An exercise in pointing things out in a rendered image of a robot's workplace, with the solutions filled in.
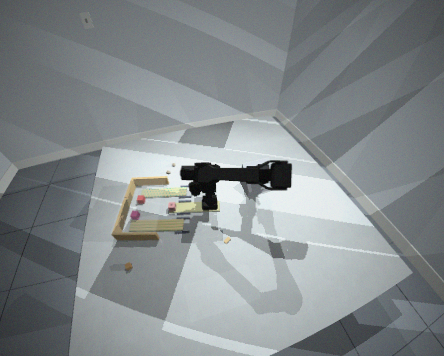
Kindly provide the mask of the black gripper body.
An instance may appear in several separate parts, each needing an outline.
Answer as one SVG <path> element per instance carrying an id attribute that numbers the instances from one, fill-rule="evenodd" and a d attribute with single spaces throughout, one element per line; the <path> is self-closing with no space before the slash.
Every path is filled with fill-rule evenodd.
<path id="1" fill-rule="evenodd" d="M 215 197 L 216 193 L 216 183 L 211 183 L 211 185 L 208 186 L 201 186 L 204 187 L 205 191 L 202 193 L 205 193 L 205 198 L 202 199 L 202 210 L 217 210 L 218 209 L 218 203 L 217 199 Z"/>

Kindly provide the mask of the pink cube with black x marks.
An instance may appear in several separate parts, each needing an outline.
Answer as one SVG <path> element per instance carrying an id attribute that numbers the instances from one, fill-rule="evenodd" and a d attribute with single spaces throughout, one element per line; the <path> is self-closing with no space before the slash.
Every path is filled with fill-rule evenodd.
<path id="1" fill-rule="evenodd" d="M 169 211 L 174 211 L 174 210 L 176 210 L 176 203 L 175 202 L 172 202 L 172 203 L 169 203 L 168 204 L 168 209 L 169 209 Z"/>

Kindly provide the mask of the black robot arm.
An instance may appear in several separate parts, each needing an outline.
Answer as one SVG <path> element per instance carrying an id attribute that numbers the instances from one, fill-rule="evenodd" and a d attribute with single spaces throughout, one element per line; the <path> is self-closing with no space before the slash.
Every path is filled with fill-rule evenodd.
<path id="1" fill-rule="evenodd" d="M 269 164 L 270 163 L 270 169 Z M 259 184 L 270 191 L 288 191 L 291 188 L 292 164 L 288 160 L 268 160 L 258 166 L 247 168 L 221 168 L 211 162 L 198 162 L 194 166 L 181 165 L 181 180 L 193 180 L 188 184 L 194 197 L 205 191 L 204 187 L 211 183 L 223 181 L 239 181 L 246 184 Z M 272 188 L 264 184 L 270 183 Z"/>

